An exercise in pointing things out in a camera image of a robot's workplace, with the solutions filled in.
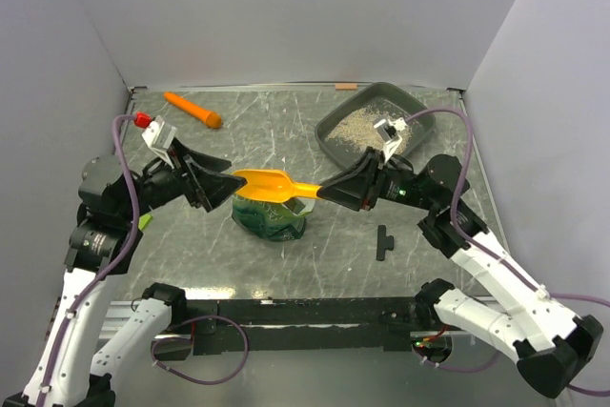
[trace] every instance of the cable tie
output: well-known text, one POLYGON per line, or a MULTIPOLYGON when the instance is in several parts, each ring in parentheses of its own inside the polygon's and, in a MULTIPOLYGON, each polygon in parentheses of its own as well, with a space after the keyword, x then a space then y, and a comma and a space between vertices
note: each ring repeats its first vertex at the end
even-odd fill
POLYGON ((551 295, 549 295, 549 292, 546 291, 546 286, 544 285, 539 285, 538 289, 536 290, 536 296, 538 297, 538 299, 550 299, 551 295))

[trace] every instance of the orange toy carrot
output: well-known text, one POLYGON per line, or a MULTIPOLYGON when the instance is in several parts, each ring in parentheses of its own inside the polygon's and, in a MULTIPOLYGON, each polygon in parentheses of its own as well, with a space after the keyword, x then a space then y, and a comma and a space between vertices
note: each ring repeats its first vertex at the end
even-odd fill
POLYGON ((222 124, 222 118, 220 118, 220 115, 216 112, 202 109, 201 107, 196 106, 190 100, 180 97, 173 92, 165 92, 163 95, 172 105, 199 119, 209 128, 218 129, 222 124))

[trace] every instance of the small wooden block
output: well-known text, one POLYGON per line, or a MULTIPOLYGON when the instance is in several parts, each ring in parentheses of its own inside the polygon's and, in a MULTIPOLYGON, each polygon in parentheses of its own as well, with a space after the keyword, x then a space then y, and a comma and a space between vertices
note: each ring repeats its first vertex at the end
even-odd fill
POLYGON ((335 83, 335 91, 356 91, 357 83, 335 83))

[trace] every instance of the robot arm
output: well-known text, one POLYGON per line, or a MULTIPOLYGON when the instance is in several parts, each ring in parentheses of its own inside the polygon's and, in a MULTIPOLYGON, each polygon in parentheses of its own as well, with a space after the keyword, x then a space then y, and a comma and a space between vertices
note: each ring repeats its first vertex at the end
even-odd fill
MULTIPOLYGON (((188 149, 174 138, 175 128, 160 117, 150 123, 143 136, 147 139, 155 134, 163 134, 165 138, 162 145, 155 145, 154 152, 157 155, 164 153, 164 159, 168 161, 153 161, 141 175, 132 173, 142 214, 180 195, 184 195, 191 206, 210 212, 245 184, 244 178, 221 173, 231 166, 231 162, 188 149)), ((114 387, 125 367, 152 340, 148 337, 156 336, 171 320, 181 317, 180 309, 174 304, 175 300, 180 302, 179 298, 168 300, 152 296, 145 299, 145 308, 138 309, 102 353, 93 355, 114 292, 129 270, 142 233, 138 232, 127 255, 95 285, 78 310, 71 312, 74 300, 98 272, 117 258, 132 225, 131 200, 115 156, 95 158, 85 166, 82 177, 78 190, 82 204, 77 226, 70 237, 57 319, 30 382, 23 393, 6 399, 5 406, 32 406, 34 403, 45 407, 106 406, 108 389, 102 390, 101 400, 91 404, 93 386, 101 383, 106 384, 106 388, 114 387), (60 334, 64 337, 56 362, 52 364, 51 379, 43 383, 53 343, 60 334), (44 400, 40 400, 40 393, 44 394, 44 400)))
MULTIPOLYGON (((457 204, 460 228, 498 259, 458 234, 449 206, 460 170, 455 157, 439 154, 414 173, 405 159, 387 158, 368 149, 351 169, 323 182, 317 195, 355 211, 371 210, 379 198, 428 211, 418 223, 428 242, 481 283, 503 311, 437 279, 416 296, 429 314, 423 319, 479 337, 511 358, 539 393, 557 397, 591 360, 603 328, 592 316, 580 317, 549 296, 461 200, 457 204)), ((468 189, 466 182, 461 193, 468 189)))

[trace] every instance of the white wall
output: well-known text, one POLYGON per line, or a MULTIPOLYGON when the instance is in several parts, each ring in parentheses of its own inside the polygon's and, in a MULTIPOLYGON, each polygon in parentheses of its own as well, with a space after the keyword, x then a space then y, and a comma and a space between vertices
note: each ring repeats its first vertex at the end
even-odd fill
POLYGON ((466 88, 514 0, 82 0, 128 86, 466 88))
MULTIPOLYGON (((466 92, 511 249, 551 291, 610 297, 609 34, 610 0, 517 0, 466 92)), ((610 389, 609 340, 580 384, 610 389)))
POLYGON ((0 90, 2 400, 42 353, 80 173, 127 91, 77 0, 0 0, 0 90))

